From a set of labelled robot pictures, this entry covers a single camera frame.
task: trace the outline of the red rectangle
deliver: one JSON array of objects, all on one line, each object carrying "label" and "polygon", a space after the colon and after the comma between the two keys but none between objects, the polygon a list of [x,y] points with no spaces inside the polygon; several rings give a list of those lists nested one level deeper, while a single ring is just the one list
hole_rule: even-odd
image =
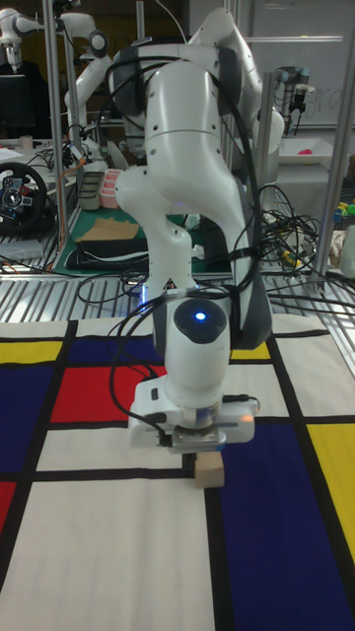
[{"label": "red rectangle", "polygon": [[[135,368],[146,372],[144,367]],[[159,376],[166,373],[165,368],[160,366],[156,366],[155,371]],[[55,402],[51,423],[126,421],[127,416],[112,401],[109,374],[109,367],[68,368]],[[139,373],[126,366],[116,369],[114,391],[126,409],[130,408],[134,390],[142,379]]]},{"label": "red rectangle", "polygon": [[0,482],[0,533],[8,514],[16,482]]}]

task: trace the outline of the pink object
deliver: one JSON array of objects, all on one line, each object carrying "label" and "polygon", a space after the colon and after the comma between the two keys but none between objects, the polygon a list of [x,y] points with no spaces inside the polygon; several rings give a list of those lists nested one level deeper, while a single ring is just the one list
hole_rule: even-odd
[{"label": "pink object", "polygon": [[103,208],[118,208],[116,198],[114,196],[114,185],[121,174],[120,169],[107,169],[104,181],[100,191],[100,203]]}]

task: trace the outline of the wooden block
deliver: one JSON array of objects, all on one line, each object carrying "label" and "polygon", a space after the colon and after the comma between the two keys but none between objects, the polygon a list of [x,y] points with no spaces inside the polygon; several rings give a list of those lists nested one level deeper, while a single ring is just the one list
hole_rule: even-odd
[{"label": "wooden block", "polygon": [[198,489],[224,486],[224,465],[220,452],[197,454],[194,477]]}]

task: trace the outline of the racing wheel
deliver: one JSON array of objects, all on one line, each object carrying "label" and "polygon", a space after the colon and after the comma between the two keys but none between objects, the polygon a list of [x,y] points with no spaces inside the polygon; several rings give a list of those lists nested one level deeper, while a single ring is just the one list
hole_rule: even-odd
[{"label": "racing wheel", "polygon": [[46,186],[40,175],[22,163],[0,163],[0,233],[23,235],[41,218]]}]

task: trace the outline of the green cutting mat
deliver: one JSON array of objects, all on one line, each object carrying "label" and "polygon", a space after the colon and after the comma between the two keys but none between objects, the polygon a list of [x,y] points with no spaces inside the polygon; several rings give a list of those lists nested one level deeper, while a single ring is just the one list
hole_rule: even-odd
[{"label": "green cutting mat", "polygon": [[[89,232],[94,227],[94,224],[97,219],[110,219],[113,218],[115,221],[124,222],[129,221],[131,224],[137,224],[134,219],[130,215],[127,215],[123,210],[114,209],[114,208],[99,208],[98,210],[81,210],[79,217],[76,221],[76,224],[73,228],[73,231],[70,235],[69,241],[65,246],[65,249],[59,259],[59,262],[55,266],[55,271],[60,274],[70,274],[72,276],[78,275],[89,275],[94,276],[96,274],[102,274],[103,272],[100,270],[92,270],[92,269],[68,269],[65,267],[65,261],[68,258],[69,254],[76,249],[76,240],[84,237],[84,235]],[[141,228],[139,228],[138,233],[135,239],[144,239],[145,235]]]},{"label": "green cutting mat", "polygon": [[[62,252],[62,255],[58,261],[58,263],[55,266],[55,272],[58,274],[70,274],[72,276],[95,276],[97,274],[103,274],[103,272],[101,270],[91,270],[91,269],[86,269],[86,270],[81,270],[81,269],[68,269],[67,267],[65,267],[65,261],[68,258],[69,254],[74,251],[76,249],[76,240],[80,239],[81,237],[83,237],[87,232],[89,232],[89,230],[91,230],[91,228],[93,228],[95,222],[97,219],[110,219],[113,218],[115,221],[118,222],[124,222],[124,221],[129,221],[129,223],[131,224],[137,224],[136,221],[134,221],[134,219],[130,216],[127,215],[127,213],[125,213],[123,210],[120,209],[114,209],[114,208],[99,208],[98,210],[81,210],[79,217],[76,221],[76,224],[72,230],[72,233],[70,235],[69,241],[65,247],[65,249]],[[174,216],[170,216],[170,220],[172,222],[174,222],[175,224],[181,225],[183,222],[183,216],[182,215],[174,215]],[[193,245],[203,245],[203,235],[202,232],[200,230],[192,230],[190,231],[190,235],[192,237],[192,244]],[[144,239],[145,235],[144,232],[142,230],[142,228],[139,228],[138,233],[135,237],[135,239]],[[192,263],[192,272],[194,274],[197,273],[205,273],[207,271],[209,272],[213,272],[213,271],[225,271],[225,266],[223,266],[223,268],[221,268],[220,265],[216,264],[214,267],[216,267],[216,269],[211,269],[211,267],[207,268],[206,264],[203,260],[197,260],[194,259],[193,263]]]}]

